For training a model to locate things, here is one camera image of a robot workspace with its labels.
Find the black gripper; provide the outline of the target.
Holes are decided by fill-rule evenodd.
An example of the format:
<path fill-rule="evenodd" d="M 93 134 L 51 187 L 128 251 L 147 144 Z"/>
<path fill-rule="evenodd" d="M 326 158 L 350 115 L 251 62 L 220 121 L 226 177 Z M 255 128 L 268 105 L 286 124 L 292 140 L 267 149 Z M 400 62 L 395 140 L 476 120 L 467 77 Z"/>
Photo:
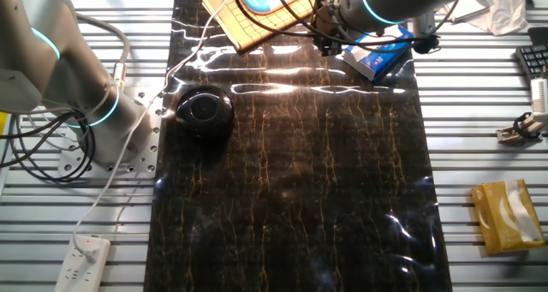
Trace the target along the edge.
<path fill-rule="evenodd" d="M 318 30 L 313 42 L 318 46 L 323 57 L 335 56 L 342 52 L 340 21 L 332 6 L 317 5 L 315 7 L 313 26 Z"/>

